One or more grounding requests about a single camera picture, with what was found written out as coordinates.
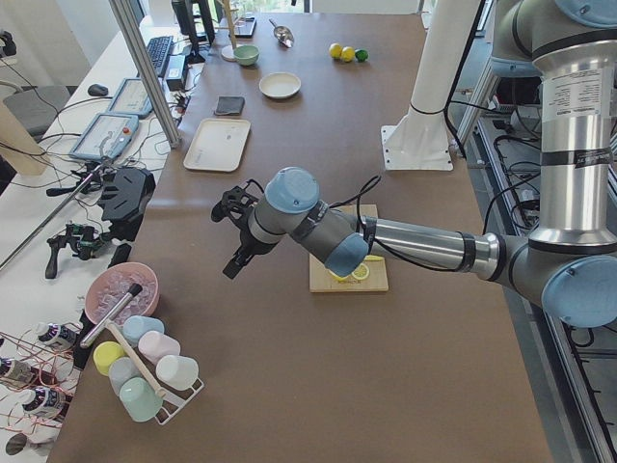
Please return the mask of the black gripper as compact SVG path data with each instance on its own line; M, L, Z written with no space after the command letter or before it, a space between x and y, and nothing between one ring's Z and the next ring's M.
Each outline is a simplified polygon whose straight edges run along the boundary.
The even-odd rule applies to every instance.
M249 217L250 214L246 213L239 220L240 247L223 269L223 274L229 279L234 279L254 256L266 255L275 248L274 243L261 242L252 235Z

